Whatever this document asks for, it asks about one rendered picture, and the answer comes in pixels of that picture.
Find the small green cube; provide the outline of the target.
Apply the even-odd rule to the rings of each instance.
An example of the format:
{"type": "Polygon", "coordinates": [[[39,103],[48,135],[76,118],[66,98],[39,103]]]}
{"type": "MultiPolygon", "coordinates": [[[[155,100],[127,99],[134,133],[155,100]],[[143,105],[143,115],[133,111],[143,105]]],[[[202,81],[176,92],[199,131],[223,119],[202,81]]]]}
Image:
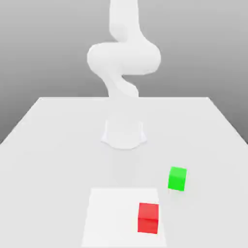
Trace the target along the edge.
{"type": "Polygon", "coordinates": [[[168,189],[184,191],[186,183],[187,169],[171,167],[168,179],[168,189]]]}

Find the small red cube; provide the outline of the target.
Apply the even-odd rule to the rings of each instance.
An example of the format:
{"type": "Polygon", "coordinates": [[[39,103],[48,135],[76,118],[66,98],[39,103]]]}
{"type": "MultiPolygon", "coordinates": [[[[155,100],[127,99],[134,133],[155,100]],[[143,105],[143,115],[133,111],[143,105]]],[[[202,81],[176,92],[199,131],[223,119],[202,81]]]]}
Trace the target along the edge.
{"type": "Polygon", "coordinates": [[[159,205],[154,203],[139,203],[138,232],[158,233],[159,205]]]}

